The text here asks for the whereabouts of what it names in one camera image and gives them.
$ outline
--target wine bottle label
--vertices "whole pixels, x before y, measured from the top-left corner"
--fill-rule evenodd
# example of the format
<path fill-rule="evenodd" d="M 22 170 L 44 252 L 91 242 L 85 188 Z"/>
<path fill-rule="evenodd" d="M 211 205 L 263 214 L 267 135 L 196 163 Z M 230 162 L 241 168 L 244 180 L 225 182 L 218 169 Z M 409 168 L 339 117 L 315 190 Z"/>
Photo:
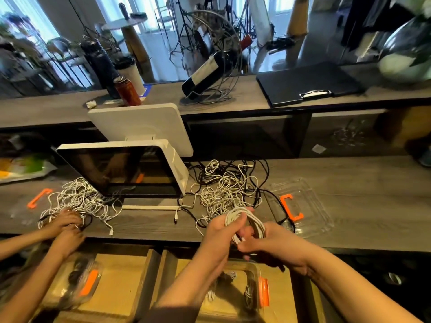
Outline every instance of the wine bottle label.
<path fill-rule="evenodd" d="M 214 70 L 218 68 L 218 64 L 214 57 L 210 55 L 209 59 L 201 65 L 201 67 L 196 70 L 196 72 L 191 75 L 191 80 L 195 85 L 199 84 L 205 78 L 207 78 Z"/>

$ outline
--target red can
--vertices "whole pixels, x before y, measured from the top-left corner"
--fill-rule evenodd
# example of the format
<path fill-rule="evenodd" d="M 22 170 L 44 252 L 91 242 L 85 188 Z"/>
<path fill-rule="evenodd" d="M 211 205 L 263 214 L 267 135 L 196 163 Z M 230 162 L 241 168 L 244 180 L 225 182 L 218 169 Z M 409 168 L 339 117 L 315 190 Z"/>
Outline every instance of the red can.
<path fill-rule="evenodd" d="M 114 79 L 114 85 L 118 94 L 120 94 L 123 102 L 128 106 L 141 105 L 141 99 L 137 94 L 133 84 L 124 76 L 120 76 Z"/>

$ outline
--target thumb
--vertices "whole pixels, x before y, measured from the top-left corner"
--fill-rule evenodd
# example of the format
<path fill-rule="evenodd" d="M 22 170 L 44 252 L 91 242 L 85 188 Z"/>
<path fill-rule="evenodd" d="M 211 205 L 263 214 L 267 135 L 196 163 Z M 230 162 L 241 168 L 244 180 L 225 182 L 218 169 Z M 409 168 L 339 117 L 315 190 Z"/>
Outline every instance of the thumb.
<path fill-rule="evenodd" d="M 245 214 L 243 212 L 243 213 L 240 214 L 239 217 L 236 218 L 235 221 L 229 223 L 229 225 L 226 226 L 226 228 L 225 228 L 226 233 L 229 234 L 229 237 L 231 238 L 242 227 L 244 227 L 245 222 L 247 222 L 247 214 Z"/>
<path fill-rule="evenodd" d="M 241 253 L 252 253 L 255 251 L 264 251 L 265 250 L 265 239 L 256 239 L 251 237 L 249 239 L 240 242 L 237 247 Z"/>

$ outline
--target black folder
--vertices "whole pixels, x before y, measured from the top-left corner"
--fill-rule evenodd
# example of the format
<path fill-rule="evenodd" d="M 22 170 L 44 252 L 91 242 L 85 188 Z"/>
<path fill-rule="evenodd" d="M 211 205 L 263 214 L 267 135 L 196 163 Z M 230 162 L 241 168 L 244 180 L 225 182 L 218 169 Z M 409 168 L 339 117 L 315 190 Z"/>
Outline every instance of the black folder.
<path fill-rule="evenodd" d="M 359 82 L 331 62 L 263 72 L 256 80 L 272 108 L 365 92 Z"/>

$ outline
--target clear plastic lid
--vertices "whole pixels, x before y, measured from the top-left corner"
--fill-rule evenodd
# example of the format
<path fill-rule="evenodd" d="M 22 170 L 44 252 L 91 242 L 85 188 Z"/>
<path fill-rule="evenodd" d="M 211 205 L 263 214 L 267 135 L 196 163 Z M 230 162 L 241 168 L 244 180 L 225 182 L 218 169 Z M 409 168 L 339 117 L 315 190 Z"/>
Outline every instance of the clear plastic lid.
<path fill-rule="evenodd" d="M 314 191 L 302 178 L 272 184 L 269 189 L 276 197 L 265 193 L 269 207 L 277 222 L 303 238 L 326 232 L 334 226 Z"/>
<path fill-rule="evenodd" d="M 256 264 L 245 260 L 228 261 L 224 273 L 210 288 L 213 299 L 205 298 L 197 321 L 259 321 L 263 315 L 260 283 L 260 269 Z"/>
<path fill-rule="evenodd" d="M 42 306 L 68 309 L 89 301 L 102 276 L 91 255 L 74 253 L 63 263 L 42 300 Z"/>

